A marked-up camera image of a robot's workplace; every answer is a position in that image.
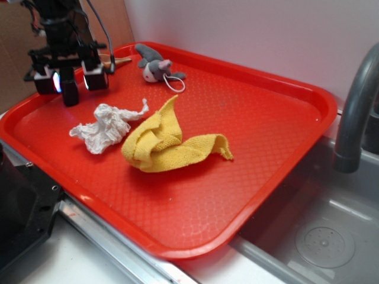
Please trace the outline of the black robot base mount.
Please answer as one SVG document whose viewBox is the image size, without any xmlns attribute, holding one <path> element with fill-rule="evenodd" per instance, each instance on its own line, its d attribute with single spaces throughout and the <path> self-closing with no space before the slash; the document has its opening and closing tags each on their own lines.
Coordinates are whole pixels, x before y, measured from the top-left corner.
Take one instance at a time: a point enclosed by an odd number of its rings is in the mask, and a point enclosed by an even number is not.
<svg viewBox="0 0 379 284">
<path fill-rule="evenodd" d="M 50 238 L 63 189 L 37 166 L 1 149 L 1 273 Z"/>
</svg>

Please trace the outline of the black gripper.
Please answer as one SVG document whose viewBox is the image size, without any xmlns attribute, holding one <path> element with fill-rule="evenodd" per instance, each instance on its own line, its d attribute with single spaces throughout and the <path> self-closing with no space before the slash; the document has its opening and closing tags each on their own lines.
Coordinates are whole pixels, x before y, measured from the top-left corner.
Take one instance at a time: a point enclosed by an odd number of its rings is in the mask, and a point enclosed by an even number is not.
<svg viewBox="0 0 379 284">
<path fill-rule="evenodd" d="M 54 69 L 79 67 L 82 64 L 87 90 L 108 89 L 108 76 L 97 52 L 106 48 L 105 43 L 84 42 L 71 18 L 41 18 L 40 24 L 46 34 L 46 46 L 29 50 L 32 65 L 24 76 L 26 82 L 34 80 L 40 95 L 61 93 L 60 76 Z"/>
</svg>

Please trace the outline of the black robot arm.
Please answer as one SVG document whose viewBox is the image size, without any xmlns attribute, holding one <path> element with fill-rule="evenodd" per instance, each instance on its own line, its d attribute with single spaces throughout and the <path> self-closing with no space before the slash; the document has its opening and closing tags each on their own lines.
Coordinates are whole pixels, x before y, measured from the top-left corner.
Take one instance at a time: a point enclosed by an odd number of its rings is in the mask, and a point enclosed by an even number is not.
<svg viewBox="0 0 379 284">
<path fill-rule="evenodd" d="M 75 24 L 77 14 L 86 13 L 75 1 L 20 1 L 32 17 L 31 29 L 44 36 L 46 46 L 30 50 L 32 64 L 25 74 L 26 82 L 34 82 L 41 95 L 60 93 L 74 101 L 78 96 L 75 68 L 80 67 L 86 87 L 90 91 L 108 88 L 108 75 L 115 71 L 115 63 L 105 67 L 98 51 L 111 44 L 85 42 Z"/>
</svg>

